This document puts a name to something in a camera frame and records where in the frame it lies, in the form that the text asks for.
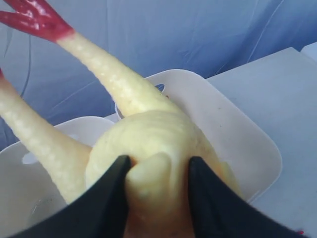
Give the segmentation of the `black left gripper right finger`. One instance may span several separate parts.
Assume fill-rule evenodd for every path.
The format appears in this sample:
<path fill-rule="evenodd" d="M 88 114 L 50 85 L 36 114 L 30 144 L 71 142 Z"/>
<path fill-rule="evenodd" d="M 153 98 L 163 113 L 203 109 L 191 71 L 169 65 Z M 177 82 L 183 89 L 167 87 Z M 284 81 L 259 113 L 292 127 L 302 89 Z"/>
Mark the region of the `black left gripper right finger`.
<path fill-rule="evenodd" d="M 264 215 L 233 192 L 193 156 L 188 167 L 188 201 L 197 238 L 307 238 Z"/>

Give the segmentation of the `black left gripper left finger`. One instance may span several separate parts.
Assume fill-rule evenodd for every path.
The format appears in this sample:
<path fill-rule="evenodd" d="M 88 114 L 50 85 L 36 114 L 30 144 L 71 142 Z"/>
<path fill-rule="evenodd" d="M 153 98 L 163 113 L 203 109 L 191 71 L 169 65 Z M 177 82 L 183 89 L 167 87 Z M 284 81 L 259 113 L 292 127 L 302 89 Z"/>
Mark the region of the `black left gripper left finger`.
<path fill-rule="evenodd" d="M 81 197 L 30 226 L 11 225 L 3 238 L 121 238 L 128 217 L 124 180 L 131 167 L 120 156 Z"/>

